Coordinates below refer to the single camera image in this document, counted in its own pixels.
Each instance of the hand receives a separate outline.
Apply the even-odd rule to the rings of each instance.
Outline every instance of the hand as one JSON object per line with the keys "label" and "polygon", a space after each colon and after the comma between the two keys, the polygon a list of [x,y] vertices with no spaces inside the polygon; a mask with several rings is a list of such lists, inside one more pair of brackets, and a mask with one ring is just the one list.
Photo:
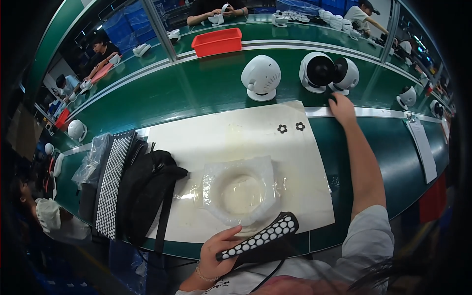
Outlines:
{"label": "hand", "polygon": [[228,16],[234,16],[236,15],[236,10],[228,3],[226,2],[229,6],[226,7],[225,12],[223,12],[223,16],[228,17]]}
{"label": "hand", "polygon": [[331,107],[331,112],[341,126],[346,128],[351,124],[357,124],[354,104],[349,100],[349,98],[336,92],[332,93],[332,95],[336,98],[337,103],[330,98],[328,100],[329,106]]}
{"label": "hand", "polygon": [[217,8],[214,11],[207,12],[208,17],[212,17],[214,14],[221,14],[221,9]]}
{"label": "hand", "polygon": [[238,225],[223,230],[206,241],[200,250],[200,274],[205,278],[216,278],[226,275],[233,268],[237,256],[225,259],[221,262],[216,260],[216,253],[230,249],[239,244],[243,239],[234,235],[239,233],[243,227]]}

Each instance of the cable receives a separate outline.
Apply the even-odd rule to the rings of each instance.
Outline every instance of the cable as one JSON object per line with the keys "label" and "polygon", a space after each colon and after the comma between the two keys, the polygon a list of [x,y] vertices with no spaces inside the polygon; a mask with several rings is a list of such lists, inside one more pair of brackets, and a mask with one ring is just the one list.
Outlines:
{"label": "cable", "polygon": [[141,251],[139,249],[136,249],[138,251],[138,254],[139,256],[141,256],[141,258],[148,264],[148,265],[151,265],[152,267],[154,268],[157,268],[158,270],[171,270],[171,269],[175,269],[175,268],[178,268],[178,267],[181,267],[181,266],[185,266],[185,265],[189,265],[189,264],[194,264],[194,263],[197,263],[198,260],[195,260],[195,261],[192,261],[192,262],[187,262],[187,263],[184,263],[184,264],[179,264],[179,265],[175,265],[175,266],[172,266],[172,267],[169,267],[169,268],[163,268],[163,267],[158,267],[152,263],[149,263],[149,261],[144,258],[143,254],[141,254]]}
{"label": "cable", "polygon": [[254,289],[251,291],[251,293],[254,292],[255,290],[259,289],[262,285],[264,285],[265,282],[267,282],[267,281],[280,269],[280,267],[282,267],[282,264],[284,263],[284,261],[285,261],[285,259],[282,259],[282,260],[280,261],[280,263],[278,264],[278,266],[277,266],[262,282],[260,282],[260,283],[257,285],[257,287],[254,288]]}

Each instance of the plastic bag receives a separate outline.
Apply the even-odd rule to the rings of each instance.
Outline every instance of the plastic bag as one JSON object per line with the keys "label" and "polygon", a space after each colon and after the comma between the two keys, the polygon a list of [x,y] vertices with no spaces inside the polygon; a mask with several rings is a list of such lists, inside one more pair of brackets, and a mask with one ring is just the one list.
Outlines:
{"label": "plastic bag", "polygon": [[82,164],[72,176],[72,181],[77,183],[79,189],[82,188],[82,183],[88,183],[97,187],[100,177],[101,157],[105,152],[110,138],[111,133],[105,133],[92,139],[90,151],[85,158],[82,159]]}
{"label": "plastic bag", "polygon": [[227,226],[265,220],[277,200],[270,156],[204,167],[203,207]]}

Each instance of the woman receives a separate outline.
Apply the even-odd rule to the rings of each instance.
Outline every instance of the woman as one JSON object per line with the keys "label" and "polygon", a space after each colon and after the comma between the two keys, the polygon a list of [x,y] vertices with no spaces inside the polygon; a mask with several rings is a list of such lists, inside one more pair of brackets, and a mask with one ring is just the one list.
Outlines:
{"label": "woman", "polygon": [[176,295],[378,294],[386,290],[387,284],[382,280],[368,289],[351,287],[364,276],[364,269],[392,257],[394,237],[388,222],[382,174],[357,125],[354,105],[343,95],[333,93],[333,96],[337,101],[329,99],[329,105],[346,134],[354,192],[351,224],[342,246],[342,258],[334,267],[299,257],[287,259],[257,288],[277,269],[280,261],[229,273],[237,258],[222,262],[215,259],[216,253],[240,243],[234,237],[241,231],[241,226],[237,226],[217,233],[203,244],[199,265],[180,285]]}
{"label": "woman", "polygon": [[86,223],[52,199],[35,200],[30,186],[20,178],[13,179],[10,190],[13,204],[32,216],[43,232],[53,240],[66,244],[85,244],[92,241],[92,232]]}
{"label": "woman", "polygon": [[120,55],[119,48],[110,42],[105,42],[102,38],[97,37],[93,42],[93,51],[96,53],[92,59],[97,65],[93,68],[90,74],[84,78],[85,80],[90,80],[93,76],[105,66],[110,59],[116,54]]}

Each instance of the black fabric bag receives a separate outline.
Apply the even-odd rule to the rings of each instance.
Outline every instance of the black fabric bag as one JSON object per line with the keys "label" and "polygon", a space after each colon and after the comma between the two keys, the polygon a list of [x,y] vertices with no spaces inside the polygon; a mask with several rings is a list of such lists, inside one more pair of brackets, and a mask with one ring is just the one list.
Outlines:
{"label": "black fabric bag", "polygon": [[116,213],[118,237],[123,235],[135,247],[141,246],[162,204],[154,245],[154,250],[162,253],[174,186],[187,173],[187,170],[177,166],[167,151],[151,151],[136,158],[119,185]]}

